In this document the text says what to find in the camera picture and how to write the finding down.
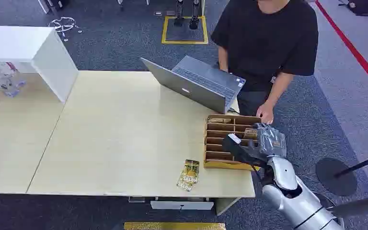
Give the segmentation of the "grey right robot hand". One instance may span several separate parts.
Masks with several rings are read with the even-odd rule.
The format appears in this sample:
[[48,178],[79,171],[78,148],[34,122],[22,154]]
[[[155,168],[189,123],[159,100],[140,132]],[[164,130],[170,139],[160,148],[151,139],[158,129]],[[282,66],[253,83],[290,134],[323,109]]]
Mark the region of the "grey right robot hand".
[[257,143],[249,146],[251,157],[268,162],[271,157],[287,156],[286,138],[283,133],[264,123],[255,123],[252,128],[257,130]]

